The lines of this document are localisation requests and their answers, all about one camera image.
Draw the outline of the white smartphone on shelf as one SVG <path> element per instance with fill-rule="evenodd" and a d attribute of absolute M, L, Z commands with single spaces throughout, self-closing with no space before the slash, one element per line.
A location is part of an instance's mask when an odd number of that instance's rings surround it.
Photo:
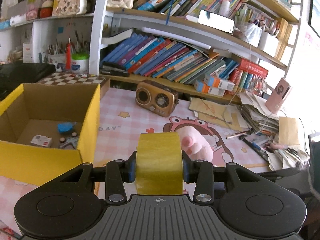
<path fill-rule="evenodd" d="M 205 10 L 200 11 L 198 23 L 229 34 L 233 33 L 235 27 L 234 20 Z"/>

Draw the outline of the grey toy car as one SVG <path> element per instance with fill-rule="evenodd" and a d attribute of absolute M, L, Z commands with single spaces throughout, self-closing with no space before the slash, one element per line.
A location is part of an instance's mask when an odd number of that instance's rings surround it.
<path fill-rule="evenodd" d="M 72 132 L 69 137 L 61 137 L 59 140 L 59 148 L 65 150 L 76 150 L 78 146 L 79 136 L 76 132 Z"/>

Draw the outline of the orange white box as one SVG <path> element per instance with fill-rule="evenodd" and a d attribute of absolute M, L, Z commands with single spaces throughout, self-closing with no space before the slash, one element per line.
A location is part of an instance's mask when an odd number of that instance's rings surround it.
<path fill-rule="evenodd" d="M 196 80 L 194 84 L 194 88 L 197 92 L 202 92 L 206 94 L 212 94 L 217 96 L 224 96 L 225 90 L 215 87 L 210 87 L 207 84 L 205 84 L 203 81 Z"/>
<path fill-rule="evenodd" d="M 220 79 L 216 76 L 205 75 L 204 83 L 210 87 L 219 88 L 227 91 L 232 91 L 234 83 L 228 80 Z"/>

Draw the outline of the yellow tape roll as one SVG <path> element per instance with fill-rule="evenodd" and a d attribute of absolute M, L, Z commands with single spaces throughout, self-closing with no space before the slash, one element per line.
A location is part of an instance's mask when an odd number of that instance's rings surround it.
<path fill-rule="evenodd" d="M 135 184 L 142 195 L 183 193 L 183 158 L 176 132 L 141 134 L 136 152 Z"/>

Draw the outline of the orange white box lower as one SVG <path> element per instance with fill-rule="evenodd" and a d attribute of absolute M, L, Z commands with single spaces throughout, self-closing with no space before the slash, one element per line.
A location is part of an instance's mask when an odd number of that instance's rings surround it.
<path fill-rule="evenodd" d="M 194 88 L 197 92 L 202 92 L 206 94 L 212 94 L 217 96 L 224 96 L 225 90 L 215 87 L 210 87 L 207 84 L 205 84 L 203 81 L 196 80 L 194 84 Z"/>

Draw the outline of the pink plush paw toy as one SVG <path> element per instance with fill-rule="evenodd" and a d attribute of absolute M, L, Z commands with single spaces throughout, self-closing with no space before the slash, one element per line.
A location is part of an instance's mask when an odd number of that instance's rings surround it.
<path fill-rule="evenodd" d="M 176 132 L 180 137 L 181 149 L 191 160 L 212 161 L 213 150 L 197 129 L 192 126 L 184 126 Z"/>

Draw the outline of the stack of papers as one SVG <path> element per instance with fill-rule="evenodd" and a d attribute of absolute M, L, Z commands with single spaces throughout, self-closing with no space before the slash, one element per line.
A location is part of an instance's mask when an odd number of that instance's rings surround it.
<path fill-rule="evenodd" d="M 283 110 L 272 113 L 266 100 L 250 92 L 239 93 L 239 111 L 251 126 L 253 137 L 247 140 L 257 147 L 272 171 L 304 168 L 310 155 L 300 146 L 298 121 Z"/>

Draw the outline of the pink phone stand cup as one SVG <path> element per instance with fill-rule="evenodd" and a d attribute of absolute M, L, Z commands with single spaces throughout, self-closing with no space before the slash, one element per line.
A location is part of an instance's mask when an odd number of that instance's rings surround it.
<path fill-rule="evenodd" d="M 282 77 L 265 102 L 266 108 L 276 114 L 291 92 L 291 85 Z"/>

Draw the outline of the green lid white tub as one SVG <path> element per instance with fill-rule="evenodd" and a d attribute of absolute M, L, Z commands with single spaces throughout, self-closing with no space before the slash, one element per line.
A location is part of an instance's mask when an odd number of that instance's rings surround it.
<path fill-rule="evenodd" d="M 71 57 L 71 70 L 75 74 L 88 74 L 89 54 L 75 53 Z"/>

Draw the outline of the orange white box upper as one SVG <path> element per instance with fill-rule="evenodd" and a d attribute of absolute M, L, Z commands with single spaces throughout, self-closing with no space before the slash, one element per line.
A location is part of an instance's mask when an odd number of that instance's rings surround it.
<path fill-rule="evenodd" d="M 210 87 L 219 88 L 227 91 L 232 91 L 234 83 L 228 80 L 220 79 L 216 76 L 205 75 L 204 83 Z"/>

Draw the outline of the pink printed table mat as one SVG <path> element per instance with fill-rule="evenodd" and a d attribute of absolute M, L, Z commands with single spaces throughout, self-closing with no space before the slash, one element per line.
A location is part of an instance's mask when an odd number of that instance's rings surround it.
<path fill-rule="evenodd" d="M 172 122 L 180 119 L 196 120 L 189 105 L 188 101 L 181 100 L 172 115 L 163 118 L 137 106 L 134 91 L 110 88 L 100 101 L 100 124 L 93 164 L 100 167 L 111 160 L 127 159 L 136 149 L 142 133 L 167 131 Z M 232 153 L 230 157 L 221 150 L 215 150 L 215 166 L 224 167 L 227 162 L 234 161 L 256 173 L 269 170 L 267 162 L 244 142 L 237 138 L 227 139 L 227 136 L 234 134 L 233 130 L 211 123 L 205 124 L 205 127 L 215 129 Z M 33 189 L 35 185 L 1 177 L 1 224 L 4 227 L 19 233 L 14 206 Z"/>

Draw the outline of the white staples box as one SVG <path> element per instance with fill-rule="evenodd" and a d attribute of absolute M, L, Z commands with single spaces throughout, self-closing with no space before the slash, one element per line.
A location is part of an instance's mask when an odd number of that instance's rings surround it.
<path fill-rule="evenodd" d="M 46 137 L 43 135 L 35 135 L 30 143 L 33 146 L 39 146 L 39 147 L 45 147 L 45 148 L 50 148 L 52 145 L 53 139 L 50 137 Z"/>

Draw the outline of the black pen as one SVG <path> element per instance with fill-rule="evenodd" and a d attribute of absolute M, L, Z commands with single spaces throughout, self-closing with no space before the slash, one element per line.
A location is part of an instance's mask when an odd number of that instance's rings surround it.
<path fill-rule="evenodd" d="M 241 135 L 239 137 L 239 139 L 242 140 L 252 150 L 254 150 L 266 162 L 268 162 L 268 154 L 267 154 L 267 152 L 264 149 L 262 149 L 259 145 L 255 144 L 254 142 L 251 142 L 251 141 L 247 140 L 245 135 Z"/>

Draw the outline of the brown retro radio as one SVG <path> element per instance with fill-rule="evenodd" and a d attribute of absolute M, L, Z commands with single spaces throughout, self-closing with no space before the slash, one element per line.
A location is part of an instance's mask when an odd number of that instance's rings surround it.
<path fill-rule="evenodd" d="M 141 81 L 136 88 L 138 106 L 162 117 L 168 117 L 179 104 L 178 92 L 151 80 Z"/>

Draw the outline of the blue object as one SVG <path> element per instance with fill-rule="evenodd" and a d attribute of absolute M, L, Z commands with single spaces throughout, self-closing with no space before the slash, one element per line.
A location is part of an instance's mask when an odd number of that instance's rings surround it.
<path fill-rule="evenodd" d="M 75 131 L 76 122 L 61 122 L 57 124 L 57 130 L 60 134 L 72 133 Z"/>

